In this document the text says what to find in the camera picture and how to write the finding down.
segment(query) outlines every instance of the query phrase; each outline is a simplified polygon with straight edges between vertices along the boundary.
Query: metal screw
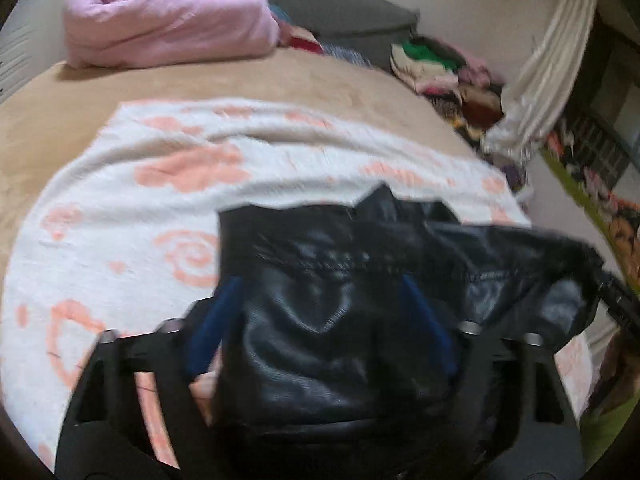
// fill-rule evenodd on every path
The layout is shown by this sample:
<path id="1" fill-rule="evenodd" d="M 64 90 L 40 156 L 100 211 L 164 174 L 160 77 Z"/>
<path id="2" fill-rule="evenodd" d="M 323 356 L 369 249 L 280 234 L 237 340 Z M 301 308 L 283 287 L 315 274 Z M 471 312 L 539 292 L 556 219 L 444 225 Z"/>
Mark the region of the metal screw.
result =
<path id="1" fill-rule="evenodd" d="M 482 327 L 473 321 L 461 321 L 458 330 L 469 335 L 478 335 L 482 332 Z"/>
<path id="2" fill-rule="evenodd" d="M 101 343 L 113 343 L 117 338 L 120 337 L 117 330 L 105 330 L 102 332 L 102 336 L 100 337 Z"/>
<path id="3" fill-rule="evenodd" d="M 542 346 L 545 340 L 540 334 L 528 332 L 524 335 L 524 342 L 531 346 Z"/>
<path id="4" fill-rule="evenodd" d="M 173 319 L 167 319 L 160 328 L 158 332 L 162 332 L 164 334 L 171 334 L 173 332 L 180 332 L 183 326 L 183 321 L 179 317 L 174 317 Z"/>

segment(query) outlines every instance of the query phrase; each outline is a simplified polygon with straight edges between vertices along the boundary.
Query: black bag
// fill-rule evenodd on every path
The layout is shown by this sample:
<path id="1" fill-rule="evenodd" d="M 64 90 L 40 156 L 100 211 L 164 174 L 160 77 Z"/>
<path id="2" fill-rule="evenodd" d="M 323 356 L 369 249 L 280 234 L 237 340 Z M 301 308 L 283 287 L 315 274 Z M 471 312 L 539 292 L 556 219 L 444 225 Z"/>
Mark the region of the black bag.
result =
<path id="1" fill-rule="evenodd" d="M 63 425 L 60 479 L 584 472 L 552 354 L 593 320 L 604 274 L 589 246 L 460 225 L 443 204 L 386 187 L 353 208 L 248 206 L 220 223 L 212 298 L 184 323 L 98 343 Z M 207 428 L 187 384 L 221 340 Z M 156 375 L 181 472 L 151 458 L 140 430 L 130 376 L 141 370 Z M 128 454 L 117 467 L 111 447 Z"/>

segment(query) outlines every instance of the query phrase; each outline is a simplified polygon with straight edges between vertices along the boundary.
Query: pink blanket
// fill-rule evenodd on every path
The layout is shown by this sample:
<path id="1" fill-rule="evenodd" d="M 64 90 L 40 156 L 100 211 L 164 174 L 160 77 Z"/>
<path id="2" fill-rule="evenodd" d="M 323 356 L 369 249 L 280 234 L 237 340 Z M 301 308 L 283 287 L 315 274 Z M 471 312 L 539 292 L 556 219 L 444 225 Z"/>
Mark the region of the pink blanket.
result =
<path id="1" fill-rule="evenodd" d="M 64 23 L 75 68 L 259 57 L 279 35 L 267 0 L 66 0 Z"/>

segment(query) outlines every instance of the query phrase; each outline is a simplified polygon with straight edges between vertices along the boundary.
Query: clothing pile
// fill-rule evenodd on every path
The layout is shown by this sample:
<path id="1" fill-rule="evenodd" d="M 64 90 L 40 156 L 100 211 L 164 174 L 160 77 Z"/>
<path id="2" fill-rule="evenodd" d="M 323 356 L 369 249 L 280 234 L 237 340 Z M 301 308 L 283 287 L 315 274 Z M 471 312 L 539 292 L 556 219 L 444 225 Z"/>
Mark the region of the clothing pile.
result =
<path id="1" fill-rule="evenodd" d="M 617 196 L 598 173 L 576 160 L 571 132 L 562 127 L 552 131 L 546 140 L 546 149 L 596 206 L 607 229 L 604 235 L 608 237 L 622 271 L 636 291 L 640 291 L 640 204 Z"/>
<path id="2" fill-rule="evenodd" d="M 483 160 L 505 174 L 511 191 L 526 205 L 532 188 L 524 168 L 480 150 L 484 133 L 504 116 L 500 104 L 503 81 L 490 72 L 486 62 L 442 41 L 415 36 L 392 46 L 391 69 L 424 96 Z"/>

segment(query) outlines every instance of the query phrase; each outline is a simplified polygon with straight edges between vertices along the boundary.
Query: white curtain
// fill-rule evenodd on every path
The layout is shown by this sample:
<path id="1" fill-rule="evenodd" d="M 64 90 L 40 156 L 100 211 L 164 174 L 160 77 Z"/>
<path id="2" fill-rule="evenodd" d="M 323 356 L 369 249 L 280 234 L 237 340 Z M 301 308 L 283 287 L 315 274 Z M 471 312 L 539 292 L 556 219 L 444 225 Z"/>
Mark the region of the white curtain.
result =
<path id="1" fill-rule="evenodd" d="M 518 79 L 502 91 L 505 117 L 486 133 L 486 152 L 525 163 L 544 141 L 571 94 L 597 1 L 558 0 L 544 40 Z"/>

